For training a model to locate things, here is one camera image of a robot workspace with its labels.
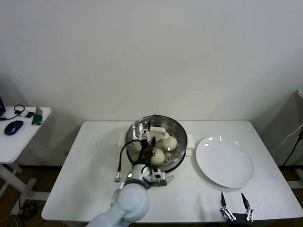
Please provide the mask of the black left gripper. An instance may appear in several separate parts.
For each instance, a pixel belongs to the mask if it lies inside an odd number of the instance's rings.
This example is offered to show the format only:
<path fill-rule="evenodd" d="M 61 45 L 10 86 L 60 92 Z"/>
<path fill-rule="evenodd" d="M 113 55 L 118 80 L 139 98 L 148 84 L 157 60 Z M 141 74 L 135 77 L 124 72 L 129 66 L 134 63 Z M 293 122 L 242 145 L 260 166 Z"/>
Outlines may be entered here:
<path fill-rule="evenodd" d="M 153 156 L 153 147 L 156 145 L 156 137 L 151 140 L 151 122 L 147 122 L 143 128 L 143 140 L 141 141 L 141 150 L 139 153 L 139 163 L 149 166 L 151 163 L 151 158 Z"/>

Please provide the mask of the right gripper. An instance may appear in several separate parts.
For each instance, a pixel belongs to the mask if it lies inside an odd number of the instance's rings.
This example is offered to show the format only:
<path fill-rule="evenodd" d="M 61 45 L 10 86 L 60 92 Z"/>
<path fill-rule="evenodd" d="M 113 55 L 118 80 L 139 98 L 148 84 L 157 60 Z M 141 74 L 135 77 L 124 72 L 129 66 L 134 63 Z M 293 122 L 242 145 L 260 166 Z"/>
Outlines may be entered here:
<path fill-rule="evenodd" d="M 241 193 L 244 207 L 246 209 L 246 214 L 244 213 L 233 213 L 227 208 L 225 197 L 223 192 L 221 192 L 221 209 L 220 212 L 222 216 L 227 220 L 231 221 L 232 224 L 250 224 L 253 222 L 254 209 L 250 207 L 249 201 L 246 199 L 245 195 Z"/>

